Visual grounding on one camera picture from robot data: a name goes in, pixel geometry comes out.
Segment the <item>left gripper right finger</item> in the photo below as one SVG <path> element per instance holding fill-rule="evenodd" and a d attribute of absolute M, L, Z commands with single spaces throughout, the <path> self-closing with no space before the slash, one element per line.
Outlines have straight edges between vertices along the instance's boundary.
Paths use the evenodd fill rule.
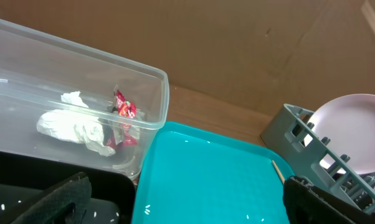
<path fill-rule="evenodd" d="M 375 224 L 375 215 L 364 213 L 297 176 L 284 181 L 283 204 L 290 224 Z"/>

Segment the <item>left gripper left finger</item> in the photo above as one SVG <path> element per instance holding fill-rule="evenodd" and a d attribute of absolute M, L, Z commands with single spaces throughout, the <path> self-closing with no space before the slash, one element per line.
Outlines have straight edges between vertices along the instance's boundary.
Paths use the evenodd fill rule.
<path fill-rule="evenodd" d="M 92 185 L 88 175 L 79 172 L 27 201 L 11 222 L 16 224 L 82 223 L 91 194 Z"/>

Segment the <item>wooden chopstick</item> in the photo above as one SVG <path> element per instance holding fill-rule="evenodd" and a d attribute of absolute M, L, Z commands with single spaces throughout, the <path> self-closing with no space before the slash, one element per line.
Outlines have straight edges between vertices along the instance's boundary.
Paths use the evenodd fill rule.
<path fill-rule="evenodd" d="M 277 173 L 277 175 L 278 175 L 281 183 L 284 184 L 285 183 L 285 178 L 284 178 L 282 172 L 280 171 L 280 169 L 278 168 L 278 165 L 275 163 L 274 160 L 272 160 L 272 165 L 273 165 L 273 168 L 275 169 L 275 172 Z"/>

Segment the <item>white napkin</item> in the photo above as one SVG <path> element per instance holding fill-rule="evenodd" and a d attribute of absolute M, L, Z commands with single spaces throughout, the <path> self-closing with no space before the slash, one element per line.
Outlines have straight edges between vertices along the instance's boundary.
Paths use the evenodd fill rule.
<path fill-rule="evenodd" d="M 56 109 L 40 116 L 36 128 L 39 133 L 61 141 L 84 144 L 101 156 L 115 154 L 114 148 L 104 145 L 103 126 L 96 116 Z"/>

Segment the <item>large white plate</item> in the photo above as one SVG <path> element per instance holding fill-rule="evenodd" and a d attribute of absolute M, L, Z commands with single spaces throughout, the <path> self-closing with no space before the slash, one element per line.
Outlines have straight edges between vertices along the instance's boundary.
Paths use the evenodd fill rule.
<path fill-rule="evenodd" d="M 375 95 L 352 94 L 333 99 L 310 117 L 312 131 L 331 139 L 328 149 L 350 157 L 357 174 L 375 172 Z"/>

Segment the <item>red foil snack wrapper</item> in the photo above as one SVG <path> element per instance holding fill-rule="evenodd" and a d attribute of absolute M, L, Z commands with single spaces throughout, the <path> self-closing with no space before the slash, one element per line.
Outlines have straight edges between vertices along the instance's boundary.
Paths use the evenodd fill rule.
<path fill-rule="evenodd" d="M 113 103 L 107 107 L 108 112 L 125 118 L 135 118 L 138 114 L 136 105 L 123 96 L 118 85 L 115 85 L 113 94 Z M 107 121 L 107 124 L 108 126 L 103 127 L 106 146 L 114 150 L 119 150 L 122 147 L 135 146 L 138 144 L 140 140 L 139 127 L 117 123 L 115 121 Z"/>

